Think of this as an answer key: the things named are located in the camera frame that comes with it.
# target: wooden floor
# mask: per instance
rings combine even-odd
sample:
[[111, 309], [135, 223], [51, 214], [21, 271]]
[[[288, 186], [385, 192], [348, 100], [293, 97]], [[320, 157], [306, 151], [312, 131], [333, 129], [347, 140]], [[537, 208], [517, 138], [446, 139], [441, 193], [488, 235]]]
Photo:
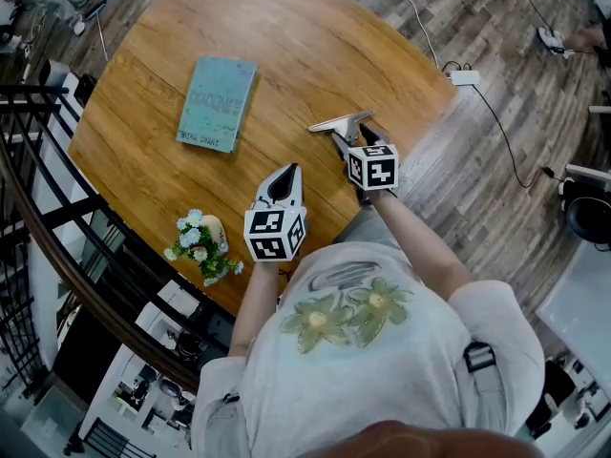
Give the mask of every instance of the wooden floor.
[[[358, 1], [430, 55], [407, 0]], [[468, 62], [480, 71], [479, 90], [497, 111], [525, 182], [542, 166], [560, 175], [566, 162], [604, 163], [600, 124], [596, 119], [588, 123], [587, 113], [587, 105], [600, 103], [606, 84], [595, 56], [552, 56], [537, 39], [542, 23], [528, 0], [413, 1], [440, 65]], [[567, 34], [600, 21], [589, 0], [534, 1], [550, 24]], [[102, 13], [110, 54], [149, 2], [115, 0]], [[77, 73], [99, 76], [105, 65], [95, 26], [80, 38], [72, 37], [51, 16], [36, 56], [43, 52]], [[14, 82], [24, 63], [0, 59], [0, 82]], [[402, 174], [405, 202], [480, 278], [513, 286], [553, 351], [555, 338], [534, 311], [577, 246], [560, 215], [557, 182], [539, 176], [528, 190], [517, 184], [493, 116], [468, 87], [402, 165]]]

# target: wooden handrail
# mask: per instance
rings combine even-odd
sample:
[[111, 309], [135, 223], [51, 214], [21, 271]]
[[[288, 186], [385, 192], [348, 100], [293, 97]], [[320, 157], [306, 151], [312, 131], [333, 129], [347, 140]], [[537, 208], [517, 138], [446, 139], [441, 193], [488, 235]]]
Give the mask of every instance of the wooden handrail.
[[21, 177], [12, 165], [11, 155], [3, 137], [0, 137], [0, 171], [19, 214], [38, 247], [59, 277], [73, 290], [83, 305], [109, 332], [134, 351], [143, 361], [185, 390], [197, 393], [199, 379], [196, 373], [185, 368], [176, 355], [162, 346], [141, 327], [134, 322], [122, 319], [95, 291], [87, 275], [63, 244], [59, 242], [53, 231], [45, 226], [40, 210], [28, 195]]

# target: green flower graphic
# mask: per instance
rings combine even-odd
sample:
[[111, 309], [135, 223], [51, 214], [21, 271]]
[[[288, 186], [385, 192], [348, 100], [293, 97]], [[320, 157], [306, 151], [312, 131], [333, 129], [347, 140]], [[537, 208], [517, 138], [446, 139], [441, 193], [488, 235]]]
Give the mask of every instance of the green flower graphic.
[[386, 319], [398, 325], [409, 316], [408, 310], [400, 302], [408, 299], [404, 290], [397, 290], [397, 285], [388, 285], [379, 277], [373, 279], [371, 288], [357, 288], [348, 294], [348, 299], [360, 305], [348, 325], [358, 325], [356, 337], [361, 347], [367, 346], [378, 335]]
[[335, 304], [334, 295], [298, 302], [295, 304], [297, 314], [287, 317], [281, 329], [286, 333], [299, 332], [297, 348], [300, 353], [310, 351], [321, 338], [338, 346], [350, 346], [341, 324], [352, 317], [352, 309], [341, 307], [340, 303]]

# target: beige vase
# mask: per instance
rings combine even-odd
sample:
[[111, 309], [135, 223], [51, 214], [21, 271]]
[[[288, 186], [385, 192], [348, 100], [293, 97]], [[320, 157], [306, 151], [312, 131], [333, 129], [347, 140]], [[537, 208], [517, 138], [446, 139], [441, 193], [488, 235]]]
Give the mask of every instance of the beige vase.
[[216, 216], [203, 216], [204, 225], [210, 229], [210, 237], [217, 244], [222, 242], [227, 244], [227, 251], [229, 250], [229, 243], [227, 242], [227, 236], [225, 235], [225, 229], [222, 227], [221, 220]]

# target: book cover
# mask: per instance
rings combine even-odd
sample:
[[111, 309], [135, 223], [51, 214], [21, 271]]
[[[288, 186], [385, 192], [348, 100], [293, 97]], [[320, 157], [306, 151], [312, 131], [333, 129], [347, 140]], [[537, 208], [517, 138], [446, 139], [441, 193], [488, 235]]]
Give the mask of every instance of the book cover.
[[184, 101], [176, 139], [231, 153], [255, 81], [256, 63], [201, 57]]

